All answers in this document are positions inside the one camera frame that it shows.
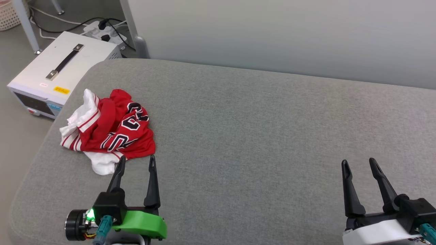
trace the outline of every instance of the white wall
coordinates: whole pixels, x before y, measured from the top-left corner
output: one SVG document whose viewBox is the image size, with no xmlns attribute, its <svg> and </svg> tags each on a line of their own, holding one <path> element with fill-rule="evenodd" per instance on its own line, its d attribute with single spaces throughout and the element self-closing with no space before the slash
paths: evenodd
<svg viewBox="0 0 436 245">
<path fill-rule="evenodd" d="M 129 0 L 151 58 L 436 89 L 435 0 Z"/>
</svg>

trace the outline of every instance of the gray floor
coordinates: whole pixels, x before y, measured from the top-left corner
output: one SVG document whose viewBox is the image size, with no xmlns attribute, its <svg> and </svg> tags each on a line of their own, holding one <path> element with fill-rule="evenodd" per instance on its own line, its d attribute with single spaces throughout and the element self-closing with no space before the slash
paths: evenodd
<svg viewBox="0 0 436 245">
<path fill-rule="evenodd" d="M 112 17 L 124 20 L 123 12 L 118 0 L 59 0 L 65 10 L 61 18 L 83 22 L 92 17 Z M 32 1 L 31 5 L 55 15 L 55 10 L 50 1 Z M 72 24 L 53 20 L 50 17 L 35 13 L 38 23 L 47 30 L 61 31 L 71 28 Z M 46 48 L 52 40 L 39 37 L 38 29 L 34 28 L 38 43 L 41 48 Z M 78 28 L 76 33 L 82 33 L 83 28 Z M 56 37 L 57 34 L 44 34 Z M 133 51 L 124 51 L 127 57 L 134 57 Z M 45 134 L 52 125 L 52 120 L 35 117 L 28 113 L 19 104 L 17 99 L 6 88 L 6 85 L 24 69 L 36 56 L 27 41 L 21 26 L 0 32 L 0 243 L 9 245 L 6 234 L 9 207 L 28 167 L 38 151 Z"/>
</svg>

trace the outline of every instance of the yellow label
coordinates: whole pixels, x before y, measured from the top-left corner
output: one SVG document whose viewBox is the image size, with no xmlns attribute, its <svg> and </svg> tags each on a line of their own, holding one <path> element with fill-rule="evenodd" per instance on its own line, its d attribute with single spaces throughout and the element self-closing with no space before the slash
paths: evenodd
<svg viewBox="0 0 436 245">
<path fill-rule="evenodd" d="M 53 90 L 59 92 L 59 93 L 63 93 L 63 94 L 68 94 L 70 91 L 66 88 L 61 88 L 61 87 L 55 87 Z"/>
</svg>

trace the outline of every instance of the green led light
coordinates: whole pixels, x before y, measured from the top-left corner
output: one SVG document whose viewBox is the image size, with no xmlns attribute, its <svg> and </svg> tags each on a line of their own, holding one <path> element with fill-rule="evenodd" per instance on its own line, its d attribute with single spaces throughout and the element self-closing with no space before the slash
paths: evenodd
<svg viewBox="0 0 436 245">
<path fill-rule="evenodd" d="M 95 221 L 94 210 L 92 208 L 90 210 L 88 210 L 88 213 L 86 214 L 86 220 L 87 221 Z"/>
</svg>

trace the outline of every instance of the power strip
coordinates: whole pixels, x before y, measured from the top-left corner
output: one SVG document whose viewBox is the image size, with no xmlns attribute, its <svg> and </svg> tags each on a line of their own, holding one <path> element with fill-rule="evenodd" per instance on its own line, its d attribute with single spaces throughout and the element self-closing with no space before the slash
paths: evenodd
<svg viewBox="0 0 436 245">
<path fill-rule="evenodd" d="M 121 38 L 119 38 L 115 30 L 111 26 L 106 26 L 104 30 L 100 30 L 99 23 L 100 23 L 99 21 L 94 21 L 88 26 L 85 26 L 83 28 L 84 32 L 86 32 L 85 35 L 103 41 L 105 41 L 105 39 L 109 37 L 110 39 L 107 42 L 118 45 L 120 50 L 125 50 L 126 44 L 121 40 Z M 124 39 L 125 42 L 127 42 L 127 38 L 125 36 L 121 34 L 120 36 Z"/>
</svg>

